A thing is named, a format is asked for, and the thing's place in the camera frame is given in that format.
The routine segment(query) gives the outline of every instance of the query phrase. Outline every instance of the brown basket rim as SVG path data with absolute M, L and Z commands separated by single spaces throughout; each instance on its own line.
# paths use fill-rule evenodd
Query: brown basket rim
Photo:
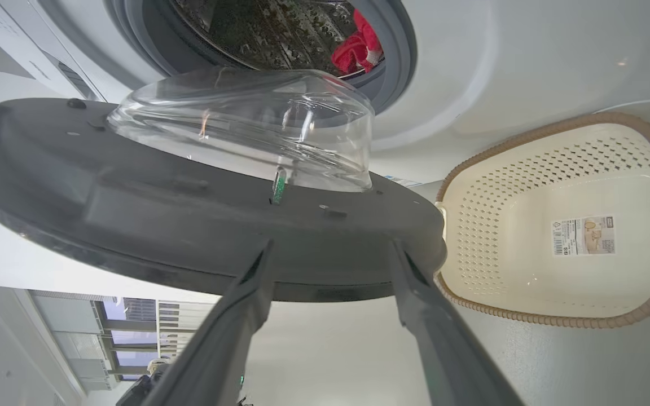
M 511 139 L 506 140 L 505 142 L 496 145 L 490 149 L 481 152 L 480 154 L 471 157 L 469 160 L 462 162 L 462 164 L 454 167 L 453 170 L 448 174 L 448 176 L 443 180 L 441 188 L 438 190 L 436 196 L 436 201 L 443 201 L 443 197 L 448 190 L 449 185 L 453 180 L 464 170 L 468 169 L 479 162 L 483 162 L 490 157 L 500 154 L 501 152 L 508 151 L 515 147 L 519 147 L 523 144 L 527 144 L 531 141 L 536 141 L 537 139 L 542 139 L 547 136 L 552 136 L 555 134 L 560 134 L 565 131 L 570 131 L 573 129 L 580 129 L 585 126 L 591 126 L 594 124 L 621 124 L 622 126 L 627 126 L 635 131 L 639 132 L 644 138 L 650 143 L 650 123 L 643 121 L 640 118 L 635 116 L 624 114 L 624 113 L 596 113 L 588 116 L 580 116 L 576 118 L 569 118 L 566 120 L 558 121 L 557 123 L 549 124 L 547 126 L 542 126 L 537 129 L 524 132 L 511 137 Z M 480 311 L 486 314 L 492 314 L 493 316 L 503 317 L 504 319 L 526 321 L 527 323 L 534 324 L 544 324 L 549 326 L 568 326 L 568 327 L 578 327 L 578 328 L 591 328 L 591 329 L 608 329 L 614 327 L 628 326 L 637 321 L 641 321 L 648 316 L 650 316 L 650 297 L 640 305 L 638 308 L 635 308 L 632 311 L 629 311 L 620 316 L 612 317 L 566 317 L 566 316 L 546 316 L 542 314 L 533 314 L 533 313 L 524 313 L 521 311 L 511 311 L 503 308 L 497 308 L 493 306 L 488 306 L 480 304 L 468 299 L 464 299 L 456 295 L 449 287 L 446 281 L 443 279 L 443 275 L 440 270 L 436 271 L 433 275 L 433 280 L 435 281 L 438 288 L 441 292 L 448 298 L 450 301 L 471 308 L 476 311 Z

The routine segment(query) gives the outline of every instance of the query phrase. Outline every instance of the gray floor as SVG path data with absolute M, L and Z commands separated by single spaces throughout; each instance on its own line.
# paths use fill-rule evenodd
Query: gray floor
M 413 189 L 434 200 L 438 187 Z M 586 330 L 459 310 L 526 404 L 650 404 L 650 318 L 621 329 Z

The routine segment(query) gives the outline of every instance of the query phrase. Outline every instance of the transparent glass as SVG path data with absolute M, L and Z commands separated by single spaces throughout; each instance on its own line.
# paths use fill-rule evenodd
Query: transparent glass
M 274 190 L 284 180 L 363 192 L 374 115 L 364 95 L 325 72 L 217 67 L 132 92 L 108 124 L 147 146 L 273 180 Z

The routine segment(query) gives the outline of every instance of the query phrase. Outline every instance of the white railing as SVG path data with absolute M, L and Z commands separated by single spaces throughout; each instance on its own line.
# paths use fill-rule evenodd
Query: white railing
M 214 303 L 157 301 L 157 353 L 177 359 Z

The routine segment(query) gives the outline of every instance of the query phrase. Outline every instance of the washing machine drum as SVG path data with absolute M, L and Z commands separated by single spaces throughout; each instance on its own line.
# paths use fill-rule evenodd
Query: washing machine drum
M 124 0 L 113 13 L 137 51 L 166 76 L 212 65 L 318 69 L 358 88 L 376 113 L 403 93 L 415 69 L 415 33 L 400 0 Z M 331 56 L 358 28 L 358 10 L 382 56 L 341 72 Z

